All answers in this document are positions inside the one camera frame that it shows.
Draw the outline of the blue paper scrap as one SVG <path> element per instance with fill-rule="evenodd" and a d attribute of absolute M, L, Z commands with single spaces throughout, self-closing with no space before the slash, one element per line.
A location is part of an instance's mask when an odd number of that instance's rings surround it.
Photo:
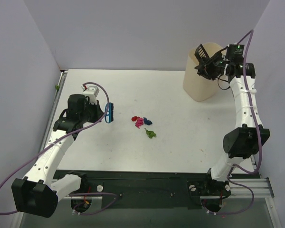
<path fill-rule="evenodd" d="M 145 125 L 151 125 L 152 124 L 152 121 L 148 120 L 146 117 L 144 117 L 143 120 L 144 120 Z"/>

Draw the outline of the green paper scrap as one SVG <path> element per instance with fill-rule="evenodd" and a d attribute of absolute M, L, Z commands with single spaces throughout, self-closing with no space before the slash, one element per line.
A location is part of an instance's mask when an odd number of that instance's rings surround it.
<path fill-rule="evenodd" d="M 147 135 L 150 139 L 156 137 L 156 133 L 155 133 L 154 131 L 151 131 L 151 130 L 148 130 L 148 129 L 145 128 L 145 132 L 146 132 L 146 135 Z"/>

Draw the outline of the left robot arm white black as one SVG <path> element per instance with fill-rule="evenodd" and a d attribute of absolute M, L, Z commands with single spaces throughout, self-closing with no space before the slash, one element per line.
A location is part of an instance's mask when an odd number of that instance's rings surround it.
<path fill-rule="evenodd" d="M 67 108 L 55 121 L 45 151 L 22 179 L 15 179 L 11 189 L 16 209 L 20 212 L 49 218 L 57 204 L 74 192 L 87 193 L 88 183 L 82 176 L 67 174 L 52 183 L 54 174 L 68 148 L 86 123 L 98 123 L 104 115 L 94 92 L 70 95 Z"/>

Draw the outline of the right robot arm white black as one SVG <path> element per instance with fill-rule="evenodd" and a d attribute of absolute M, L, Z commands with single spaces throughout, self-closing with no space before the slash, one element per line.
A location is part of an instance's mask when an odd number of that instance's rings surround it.
<path fill-rule="evenodd" d="M 260 149 L 269 139 L 270 130 L 260 120 L 256 103 L 256 73 L 252 63 L 244 62 L 244 45 L 231 44 L 209 56 L 205 47 L 199 45 L 194 52 L 198 61 L 197 74 L 208 80 L 227 77 L 236 110 L 234 130 L 223 138 L 224 153 L 209 170 L 211 178 L 203 181 L 203 190 L 214 194 L 219 190 L 219 181 L 226 181 L 229 172 L 251 156 L 260 154 Z"/>

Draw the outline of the black slotted scoop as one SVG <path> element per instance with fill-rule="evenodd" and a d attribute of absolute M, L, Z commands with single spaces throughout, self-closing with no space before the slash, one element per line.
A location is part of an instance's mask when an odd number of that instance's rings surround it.
<path fill-rule="evenodd" d="M 200 65 L 205 63 L 206 61 L 208 61 L 210 59 L 208 53 L 206 52 L 206 50 L 202 44 L 200 44 L 196 48 L 196 50 L 194 52 L 194 56 Z"/>

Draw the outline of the blue hand brush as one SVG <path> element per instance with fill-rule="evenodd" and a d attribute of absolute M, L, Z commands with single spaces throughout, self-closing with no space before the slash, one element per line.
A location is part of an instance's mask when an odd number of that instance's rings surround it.
<path fill-rule="evenodd" d="M 105 116 L 104 116 L 104 120 L 107 124 L 110 124 L 111 122 L 114 121 L 114 104 L 113 103 L 108 103 L 105 106 Z"/>

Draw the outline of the pink paper scrap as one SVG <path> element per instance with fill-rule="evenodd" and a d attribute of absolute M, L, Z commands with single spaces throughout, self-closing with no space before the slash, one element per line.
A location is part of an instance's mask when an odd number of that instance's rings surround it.
<path fill-rule="evenodd" d="M 140 129 L 140 127 L 143 126 L 143 125 L 144 125 L 144 119 L 141 118 L 141 117 L 138 117 L 138 118 L 136 119 L 135 126 L 136 126 L 138 129 Z"/>

